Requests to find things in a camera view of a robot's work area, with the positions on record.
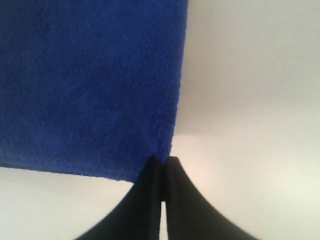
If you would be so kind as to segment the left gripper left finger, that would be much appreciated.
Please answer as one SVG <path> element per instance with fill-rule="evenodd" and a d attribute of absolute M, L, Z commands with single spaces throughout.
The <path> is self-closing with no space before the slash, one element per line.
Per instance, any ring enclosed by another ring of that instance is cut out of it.
<path fill-rule="evenodd" d="M 142 172 L 120 203 L 79 240 L 158 240 L 161 222 L 162 166 L 148 158 Z"/>

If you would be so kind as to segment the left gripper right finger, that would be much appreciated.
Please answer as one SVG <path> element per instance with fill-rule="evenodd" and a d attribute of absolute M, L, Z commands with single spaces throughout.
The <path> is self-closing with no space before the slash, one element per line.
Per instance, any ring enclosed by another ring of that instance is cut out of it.
<path fill-rule="evenodd" d="M 255 240 L 217 211 L 198 191 L 177 157 L 164 165 L 167 234 L 170 240 Z"/>

